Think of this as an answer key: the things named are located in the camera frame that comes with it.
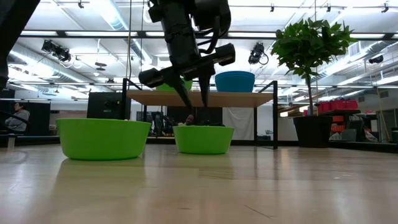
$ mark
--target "potted plant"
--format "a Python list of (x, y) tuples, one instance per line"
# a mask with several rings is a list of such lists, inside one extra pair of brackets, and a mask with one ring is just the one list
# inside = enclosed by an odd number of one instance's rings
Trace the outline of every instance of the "potted plant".
[(279, 66), (286, 64), (289, 72), (303, 78), (308, 86), (310, 107), (307, 117), (294, 118), (297, 137), (302, 147), (327, 147), (332, 117), (314, 116), (311, 94), (311, 77), (319, 75), (316, 68), (324, 63), (337, 60), (345, 55), (351, 38), (349, 26), (345, 24), (329, 25), (328, 21), (301, 20), (277, 30), (277, 40), (271, 54), (278, 55)]

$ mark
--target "black plant pot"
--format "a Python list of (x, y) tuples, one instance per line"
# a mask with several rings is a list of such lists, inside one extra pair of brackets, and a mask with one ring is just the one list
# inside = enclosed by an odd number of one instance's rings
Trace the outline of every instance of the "black plant pot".
[(331, 116), (304, 116), (294, 118), (300, 147), (328, 147)]

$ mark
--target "green bowl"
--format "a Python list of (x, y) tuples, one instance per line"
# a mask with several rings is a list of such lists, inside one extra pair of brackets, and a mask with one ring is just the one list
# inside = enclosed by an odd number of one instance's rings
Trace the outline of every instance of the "green bowl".
[(233, 128), (216, 126), (175, 126), (175, 143), (182, 153), (224, 154), (231, 144)]
[(116, 119), (58, 119), (63, 153), (71, 159), (119, 160), (142, 154), (150, 123)]
[[(193, 81), (184, 81), (185, 84), (185, 88), (190, 91), (192, 89), (192, 83)], [(168, 84), (164, 83), (158, 87), (156, 87), (156, 90), (160, 90), (160, 91), (175, 91), (173, 87), (169, 86)]]

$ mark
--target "wooden floor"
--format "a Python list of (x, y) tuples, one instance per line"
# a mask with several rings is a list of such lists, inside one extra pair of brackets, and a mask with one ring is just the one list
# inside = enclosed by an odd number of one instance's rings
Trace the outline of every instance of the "wooden floor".
[(398, 156), (232, 147), (71, 161), (60, 146), (0, 152), (0, 223), (398, 223)]

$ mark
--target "blue bowl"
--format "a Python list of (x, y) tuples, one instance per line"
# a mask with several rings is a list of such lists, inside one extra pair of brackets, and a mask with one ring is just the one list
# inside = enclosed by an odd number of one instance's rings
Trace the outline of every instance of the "blue bowl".
[(223, 72), (215, 77), (218, 92), (253, 92), (255, 76), (250, 72)]

